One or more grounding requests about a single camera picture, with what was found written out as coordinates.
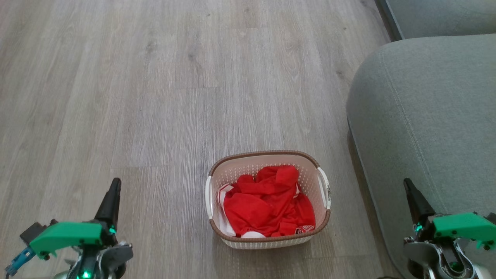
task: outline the gray upholstery fabric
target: gray upholstery fabric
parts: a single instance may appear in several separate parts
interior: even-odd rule
[[[405,177],[436,212],[496,212],[496,34],[383,46],[356,73],[347,115],[388,252],[406,278]],[[496,277],[495,253],[474,244],[467,253]]]
[[[496,33],[496,0],[386,0],[405,39]]]

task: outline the green plastic bracket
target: green plastic bracket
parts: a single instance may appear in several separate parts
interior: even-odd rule
[[[496,224],[474,213],[462,213],[436,217],[433,220],[436,227],[435,237],[462,237],[477,240],[478,247],[486,250],[495,248]]]
[[[60,222],[45,229],[29,246],[40,259],[55,251],[81,244],[100,244],[102,226],[94,223]]]

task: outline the red clothing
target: red clothing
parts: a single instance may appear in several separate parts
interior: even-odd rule
[[[299,193],[294,166],[264,167],[255,178],[242,175],[224,199],[224,212],[237,236],[248,231],[266,237],[302,233],[315,228],[310,200]]]

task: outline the plastic basket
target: plastic basket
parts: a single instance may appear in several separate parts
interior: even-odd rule
[[[218,228],[221,207],[217,190],[226,183],[234,183],[243,174],[256,175],[266,166],[293,165],[300,172],[298,183],[309,198],[315,213],[315,230],[280,237],[239,238],[227,236]],[[235,249],[269,249],[301,244],[309,241],[329,222],[331,197],[329,181],[317,161],[299,151],[264,151],[225,157],[214,164],[205,184],[205,204],[210,225],[222,241]]]

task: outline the basket handle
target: basket handle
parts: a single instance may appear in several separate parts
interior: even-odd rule
[[[213,207],[214,203],[212,200],[212,176],[210,175],[207,178],[207,182],[205,183],[205,208],[207,208],[207,215],[209,219],[212,219],[213,216]]]
[[[320,184],[320,193],[322,194],[322,201],[327,209],[331,208],[331,188],[329,187],[329,180],[325,172],[319,167],[317,168],[318,183]]]

